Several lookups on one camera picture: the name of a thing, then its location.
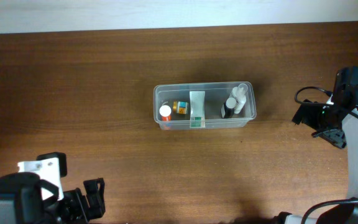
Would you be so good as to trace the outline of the white green tube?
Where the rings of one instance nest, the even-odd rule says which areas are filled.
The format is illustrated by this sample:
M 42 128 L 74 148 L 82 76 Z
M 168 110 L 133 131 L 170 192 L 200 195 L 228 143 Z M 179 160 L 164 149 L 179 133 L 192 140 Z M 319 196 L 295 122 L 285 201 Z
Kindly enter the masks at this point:
M 190 128 L 205 128 L 204 91 L 190 92 Z

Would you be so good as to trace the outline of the small gold-lid jar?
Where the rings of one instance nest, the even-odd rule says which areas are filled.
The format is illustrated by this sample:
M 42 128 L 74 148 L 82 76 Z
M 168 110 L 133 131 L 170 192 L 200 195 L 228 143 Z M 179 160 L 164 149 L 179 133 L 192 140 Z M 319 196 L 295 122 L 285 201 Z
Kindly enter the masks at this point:
M 187 114 L 189 108 L 189 103 L 185 101 L 174 101 L 173 102 L 173 111 L 176 114 Z

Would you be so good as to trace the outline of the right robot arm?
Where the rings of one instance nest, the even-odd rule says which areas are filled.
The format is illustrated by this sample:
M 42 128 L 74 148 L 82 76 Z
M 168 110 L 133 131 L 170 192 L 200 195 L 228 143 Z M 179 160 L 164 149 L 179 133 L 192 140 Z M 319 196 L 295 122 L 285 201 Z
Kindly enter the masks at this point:
M 358 223 L 358 67 L 338 70 L 333 90 L 325 94 L 326 103 L 299 102 L 292 121 L 313 128 L 314 138 L 347 149 L 347 196 L 314 205 L 302 216 L 282 212 L 275 217 L 276 223 Z

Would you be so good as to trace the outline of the clear white spray bottle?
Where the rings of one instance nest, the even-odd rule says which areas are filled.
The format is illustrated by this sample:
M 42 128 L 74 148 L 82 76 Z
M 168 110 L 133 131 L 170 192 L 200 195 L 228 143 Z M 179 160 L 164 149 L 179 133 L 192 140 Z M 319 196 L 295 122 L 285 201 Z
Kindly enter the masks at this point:
M 234 113 L 239 114 L 244 107 L 248 92 L 248 86 L 245 83 L 241 83 L 239 86 L 236 86 L 232 89 L 230 97 L 233 97 L 236 100 L 236 106 L 234 108 Z

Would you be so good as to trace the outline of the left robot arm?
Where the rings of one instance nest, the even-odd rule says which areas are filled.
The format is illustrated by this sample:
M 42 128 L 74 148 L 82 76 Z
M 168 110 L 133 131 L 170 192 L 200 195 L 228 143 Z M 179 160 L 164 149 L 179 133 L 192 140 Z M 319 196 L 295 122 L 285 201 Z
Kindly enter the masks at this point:
M 89 223 L 106 211 L 102 178 L 64 191 L 67 156 L 51 152 L 18 163 L 18 172 L 0 177 L 0 223 Z

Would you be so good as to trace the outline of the dark bottle white cap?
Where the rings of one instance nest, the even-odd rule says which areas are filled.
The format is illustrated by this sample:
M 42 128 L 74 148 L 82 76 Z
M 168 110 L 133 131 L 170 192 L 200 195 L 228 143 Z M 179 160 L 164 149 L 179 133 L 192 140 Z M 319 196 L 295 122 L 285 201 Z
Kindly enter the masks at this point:
M 221 116 L 223 119 L 231 118 L 234 115 L 234 111 L 236 108 L 237 101 L 235 98 L 228 98 L 222 108 L 221 108 Z

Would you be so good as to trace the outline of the orange tube white cap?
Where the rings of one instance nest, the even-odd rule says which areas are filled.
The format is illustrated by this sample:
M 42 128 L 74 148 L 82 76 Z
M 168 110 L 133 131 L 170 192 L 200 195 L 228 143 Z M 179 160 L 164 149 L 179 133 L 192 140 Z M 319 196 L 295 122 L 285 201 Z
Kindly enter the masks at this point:
M 159 109 L 159 114 L 161 117 L 161 121 L 163 122 L 163 129 L 168 130 L 171 128 L 171 114 L 172 114 L 172 109 L 170 106 L 168 105 L 162 105 Z

